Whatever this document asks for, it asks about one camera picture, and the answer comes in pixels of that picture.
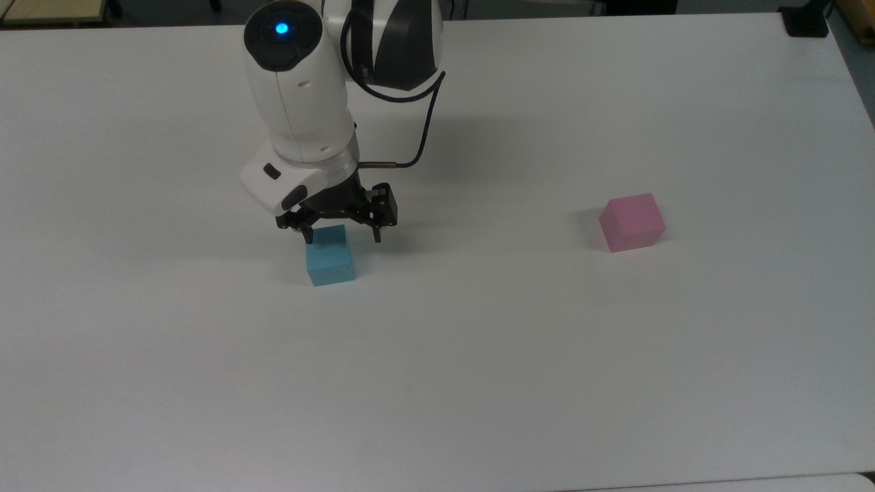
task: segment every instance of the white table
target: white table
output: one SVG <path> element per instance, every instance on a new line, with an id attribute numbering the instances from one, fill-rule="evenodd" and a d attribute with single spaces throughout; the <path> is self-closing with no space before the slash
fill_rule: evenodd
<path id="1" fill-rule="evenodd" d="M 875 485 L 859 474 L 835 474 L 769 480 L 716 481 L 635 488 L 634 492 L 872 492 Z"/>
<path id="2" fill-rule="evenodd" d="M 875 132 L 778 15 L 446 26 L 358 278 L 236 175 L 241 27 L 0 32 L 11 490 L 531 492 L 875 469 Z M 424 107 L 352 91 L 363 157 Z M 668 230 L 610 254 L 652 192 Z"/>

